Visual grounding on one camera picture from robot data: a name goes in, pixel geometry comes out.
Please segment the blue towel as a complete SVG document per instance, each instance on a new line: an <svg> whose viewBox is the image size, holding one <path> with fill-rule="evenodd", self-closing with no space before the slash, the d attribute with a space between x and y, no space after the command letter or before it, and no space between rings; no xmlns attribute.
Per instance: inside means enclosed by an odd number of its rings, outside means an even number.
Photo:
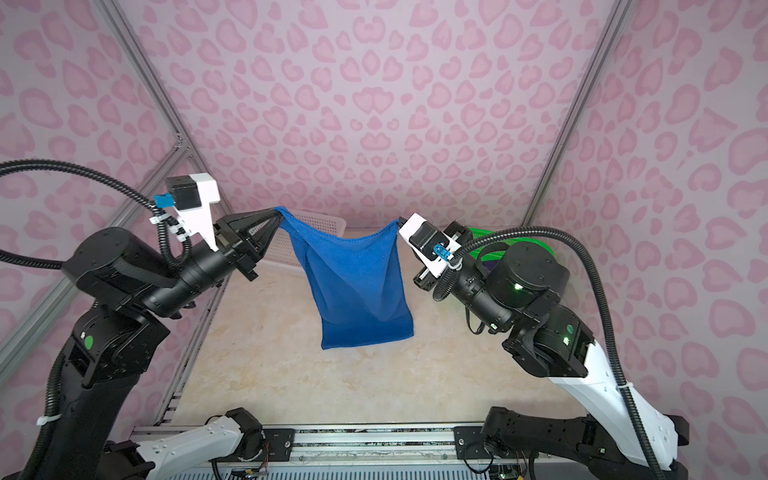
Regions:
<svg viewBox="0 0 768 480"><path fill-rule="evenodd" d="M399 222L347 239L311 227L284 207L281 228L307 277L322 324L321 348L355 348L414 336L397 248Z"/></svg>

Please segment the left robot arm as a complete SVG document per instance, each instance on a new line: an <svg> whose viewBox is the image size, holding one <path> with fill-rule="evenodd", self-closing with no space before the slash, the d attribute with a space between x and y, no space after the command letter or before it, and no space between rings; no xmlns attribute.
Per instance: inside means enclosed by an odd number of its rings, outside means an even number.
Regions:
<svg viewBox="0 0 768 480"><path fill-rule="evenodd" d="M262 426L242 408L154 441L113 443L109 434L168 336L165 320L233 272L254 279L282 220L274 209L225 216L214 224L213 242L196 244L178 266L120 227L87 238L62 269L96 306L78 319L53 364L38 439L20 477L167 479L209 460L261 453Z"/></svg>

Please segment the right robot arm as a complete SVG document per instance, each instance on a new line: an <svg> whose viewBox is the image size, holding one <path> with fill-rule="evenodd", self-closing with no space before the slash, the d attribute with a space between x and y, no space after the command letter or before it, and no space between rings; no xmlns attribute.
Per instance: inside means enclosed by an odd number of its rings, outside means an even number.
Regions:
<svg viewBox="0 0 768 480"><path fill-rule="evenodd" d="M586 415L553 419L490 409L480 431L488 456L538 454L580 463L598 479L650 479L632 416L608 355L589 327L561 298L568 270L530 242L487 246L501 260L485 266L465 256L452 295L492 333L505 333L504 350L528 374L546 378L574 397Z"/></svg>

